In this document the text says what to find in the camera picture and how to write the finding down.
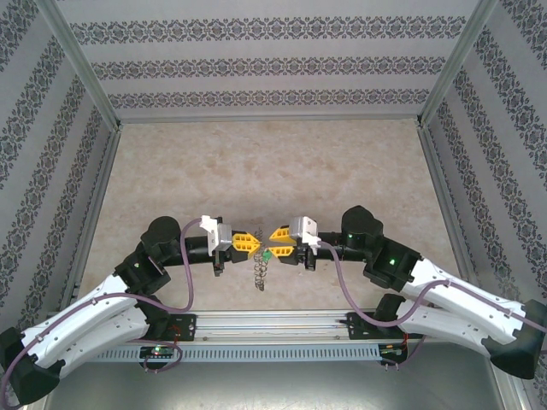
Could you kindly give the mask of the metal disc with key rings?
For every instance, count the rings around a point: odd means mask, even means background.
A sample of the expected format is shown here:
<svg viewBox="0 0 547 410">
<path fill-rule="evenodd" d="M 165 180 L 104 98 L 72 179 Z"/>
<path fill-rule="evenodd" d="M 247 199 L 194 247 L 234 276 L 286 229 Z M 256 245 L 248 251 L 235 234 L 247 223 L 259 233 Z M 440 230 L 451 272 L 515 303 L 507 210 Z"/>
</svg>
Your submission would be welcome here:
<svg viewBox="0 0 547 410">
<path fill-rule="evenodd" d="M 254 261 L 254 284 L 255 287 L 263 292 L 265 290 L 266 276 L 268 273 L 268 263 L 262 260 L 262 254 L 265 251 L 269 251 L 268 246 L 264 243 L 264 232 L 263 229 L 259 226 L 254 233 L 254 237 L 261 242 L 260 249 L 256 252 L 253 257 Z"/>
</svg>

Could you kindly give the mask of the aluminium right corner post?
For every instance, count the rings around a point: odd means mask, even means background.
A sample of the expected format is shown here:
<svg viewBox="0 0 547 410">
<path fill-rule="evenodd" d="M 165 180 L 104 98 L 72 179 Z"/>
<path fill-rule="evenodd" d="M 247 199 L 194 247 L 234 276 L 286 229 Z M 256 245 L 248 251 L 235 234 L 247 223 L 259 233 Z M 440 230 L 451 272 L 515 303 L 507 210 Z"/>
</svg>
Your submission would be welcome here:
<svg viewBox="0 0 547 410">
<path fill-rule="evenodd" d="M 454 49 L 451 51 L 449 58 L 444 64 L 441 73 L 436 80 L 431 92 L 424 104 L 424 107 L 417 115 L 416 125 L 419 128 L 426 126 L 436 113 L 439 104 L 448 92 L 453 79 L 461 69 L 470 50 L 473 48 L 473 43 L 476 41 L 485 23 L 491 16 L 498 0 L 479 0 L 473 13 L 462 29 L 462 34 L 458 38 Z"/>
</svg>

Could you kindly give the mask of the steel base sheet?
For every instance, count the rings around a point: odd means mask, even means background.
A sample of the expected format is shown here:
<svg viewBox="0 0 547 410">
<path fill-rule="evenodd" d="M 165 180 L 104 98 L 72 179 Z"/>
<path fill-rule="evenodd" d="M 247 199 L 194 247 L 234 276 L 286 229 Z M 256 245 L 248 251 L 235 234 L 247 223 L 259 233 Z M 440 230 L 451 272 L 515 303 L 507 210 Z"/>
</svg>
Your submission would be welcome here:
<svg viewBox="0 0 547 410">
<path fill-rule="evenodd" d="M 526 410 L 480 360 L 428 355 L 400 370 L 373 362 L 190 363 L 157 375 L 88 364 L 44 410 Z"/>
</svg>

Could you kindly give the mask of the aluminium right floor rail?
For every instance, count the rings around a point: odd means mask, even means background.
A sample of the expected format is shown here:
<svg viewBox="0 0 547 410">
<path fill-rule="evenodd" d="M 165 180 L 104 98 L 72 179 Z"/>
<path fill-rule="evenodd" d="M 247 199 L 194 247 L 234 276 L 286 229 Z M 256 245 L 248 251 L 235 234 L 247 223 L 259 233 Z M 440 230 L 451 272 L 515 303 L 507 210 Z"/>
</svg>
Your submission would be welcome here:
<svg viewBox="0 0 547 410">
<path fill-rule="evenodd" d="M 431 175 L 432 184 L 438 199 L 440 211 L 453 249 L 456 264 L 462 278 L 475 286 L 479 281 L 475 275 L 473 264 L 467 252 L 463 235 L 460 232 L 456 211 L 450 199 L 448 185 L 444 178 L 440 162 L 432 144 L 427 129 L 417 126 L 417 134 L 423 149 L 426 164 Z M 486 362 L 491 369 L 495 389 L 499 393 L 504 410 L 533 410 L 527 396 L 523 381 L 496 368 L 489 360 Z"/>
</svg>

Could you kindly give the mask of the aluminium floor rail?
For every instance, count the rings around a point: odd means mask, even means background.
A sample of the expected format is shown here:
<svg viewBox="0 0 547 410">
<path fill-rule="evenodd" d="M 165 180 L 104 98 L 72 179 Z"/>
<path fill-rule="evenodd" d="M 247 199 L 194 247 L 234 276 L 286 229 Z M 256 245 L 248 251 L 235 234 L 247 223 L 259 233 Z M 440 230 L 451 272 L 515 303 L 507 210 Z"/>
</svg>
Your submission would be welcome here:
<svg viewBox="0 0 547 410">
<path fill-rule="evenodd" d="M 199 115 L 142 117 L 121 119 L 120 125 L 182 124 L 209 122 L 262 122 L 262 121 L 322 121 L 322 120 L 412 120 L 420 123 L 419 115 L 409 114 L 253 114 L 253 115 Z"/>
<path fill-rule="evenodd" d="M 62 299 L 59 301 L 59 308 L 66 308 L 78 295 L 81 279 L 85 273 L 85 266 L 91 251 L 92 241 L 97 229 L 99 215 L 106 195 L 110 174 L 115 162 L 116 151 L 121 139 L 123 126 L 119 126 L 115 132 L 111 133 L 109 141 L 106 144 L 102 156 L 99 173 L 95 179 L 92 196 L 89 201 L 89 207 L 83 220 L 81 232 L 79 233 L 72 260 L 69 264 L 69 272 L 65 281 Z"/>
<path fill-rule="evenodd" d="M 417 134 L 423 149 L 426 164 L 431 175 L 432 184 L 438 199 L 440 211 L 453 249 L 456 264 L 462 278 L 475 286 L 479 281 L 475 275 L 473 264 L 467 252 L 463 235 L 460 232 L 456 211 L 450 199 L 448 185 L 444 178 L 440 162 L 432 144 L 427 129 L 417 126 Z M 527 396 L 523 381 L 496 368 L 489 360 L 486 362 L 491 369 L 495 389 L 499 393 L 504 410 L 533 410 Z"/>
</svg>

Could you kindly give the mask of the aluminium rear floor rail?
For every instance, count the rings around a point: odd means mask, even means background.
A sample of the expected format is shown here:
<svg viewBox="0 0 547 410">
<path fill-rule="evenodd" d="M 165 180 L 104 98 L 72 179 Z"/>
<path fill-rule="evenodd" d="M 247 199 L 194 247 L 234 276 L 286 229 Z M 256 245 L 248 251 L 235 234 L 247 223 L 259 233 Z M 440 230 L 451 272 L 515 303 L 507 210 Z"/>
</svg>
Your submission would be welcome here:
<svg viewBox="0 0 547 410">
<path fill-rule="evenodd" d="M 322 120 L 412 120 L 420 123 L 419 115 L 409 114 L 253 114 L 253 115 L 199 115 L 142 117 L 121 119 L 120 125 L 182 124 L 209 122 L 262 122 L 262 121 L 322 121 Z"/>
</svg>

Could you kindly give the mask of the aluminium left floor rail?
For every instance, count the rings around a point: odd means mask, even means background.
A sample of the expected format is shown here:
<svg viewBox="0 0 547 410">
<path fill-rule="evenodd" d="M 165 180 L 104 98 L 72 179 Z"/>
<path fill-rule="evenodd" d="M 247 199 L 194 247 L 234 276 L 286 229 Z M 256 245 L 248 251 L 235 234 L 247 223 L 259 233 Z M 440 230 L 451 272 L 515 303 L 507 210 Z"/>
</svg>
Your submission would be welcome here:
<svg viewBox="0 0 547 410">
<path fill-rule="evenodd" d="M 115 162 L 116 151 L 121 139 L 123 126 L 119 126 L 115 132 L 111 133 L 109 141 L 106 144 L 102 156 L 99 173 L 95 179 L 92 196 L 89 201 L 89 207 L 83 220 L 81 232 L 79 233 L 72 260 L 69 264 L 69 272 L 65 281 L 62 299 L 59 301 L 59 308 L 66 308 L 78 295 L 81 279 L 85 273 L 85 266 L 91 251 L 92 241 L 97 229 L 99 215 L 106 195 L 110 174 Z"/>
</svg>

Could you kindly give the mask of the aluminium left corner post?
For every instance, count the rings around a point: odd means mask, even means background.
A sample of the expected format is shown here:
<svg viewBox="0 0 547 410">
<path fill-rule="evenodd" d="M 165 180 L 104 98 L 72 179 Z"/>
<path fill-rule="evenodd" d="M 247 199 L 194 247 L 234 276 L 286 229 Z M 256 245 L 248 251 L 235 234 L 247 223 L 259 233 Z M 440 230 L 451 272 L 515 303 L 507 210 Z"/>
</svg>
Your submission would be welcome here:
<svg viewBox="0 0 547 410">
<path fill-rule="evenodd" d="M 120 119 L 100 84 L 84 51 L 79 45 L 70 25 L 65 20 L 56 0 L 34 0 L 40 13 L 50 27 L 74 71 L 80 77 L 92 101 L 97 106 L 101 116 L 106 121 L 110 131 L 117 131 Z"/>
</svg>

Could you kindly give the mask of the aluminium mounting rail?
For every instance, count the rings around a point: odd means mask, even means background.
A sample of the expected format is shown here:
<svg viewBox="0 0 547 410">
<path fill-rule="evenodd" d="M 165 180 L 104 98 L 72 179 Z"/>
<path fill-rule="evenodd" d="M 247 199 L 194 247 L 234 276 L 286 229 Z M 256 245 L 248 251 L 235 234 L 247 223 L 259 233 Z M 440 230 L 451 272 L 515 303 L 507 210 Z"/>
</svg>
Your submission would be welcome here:
<svg viewBox="0 0 547 410">
<path fill-rule="evenodd" d="M 196 311 L 195 343 L 300 343 L 350 338 L 345 310 Z"/>
</svg>

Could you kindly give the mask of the aluminium corner post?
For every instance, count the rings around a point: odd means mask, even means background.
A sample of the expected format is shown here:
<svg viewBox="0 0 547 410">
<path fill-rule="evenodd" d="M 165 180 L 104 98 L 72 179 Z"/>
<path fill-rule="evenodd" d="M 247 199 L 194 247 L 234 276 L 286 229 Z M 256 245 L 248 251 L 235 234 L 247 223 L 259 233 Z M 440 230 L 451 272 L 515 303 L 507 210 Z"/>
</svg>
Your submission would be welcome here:
<svg viewBox="0 0 547 410">
<path fill-rule="evenodd" d="M 34 0 L 40 13 L 50 27 L 74 71 L 80 77 L 92 101 L 97 106 L 101 116 L 106 121 L 110 131 L 117 131 L 120 119 L 100 84 L 84 51 L 79 45 L 70 25 L 65 20 L 56 0 Z"/>
<path fill-rule="evenodd" d="M 462 29 L 462 34 L 458 38 L 454 49 L 451 51 L 449 58 L 444 64 L 441 73 L 436 80 L 431 92 L 424 104 L 424 107 L 417 115 L 416 125 L 419 128 L 426 126 L 436 113 L 439 104 L 448 92 L 453 79 L 461 69 L 470 50 L 473 48 L 473 43 L 476 41 L 485 23 L 491 16 L 498 0 L 479 0 L 473 13 Z"/>
</svg>

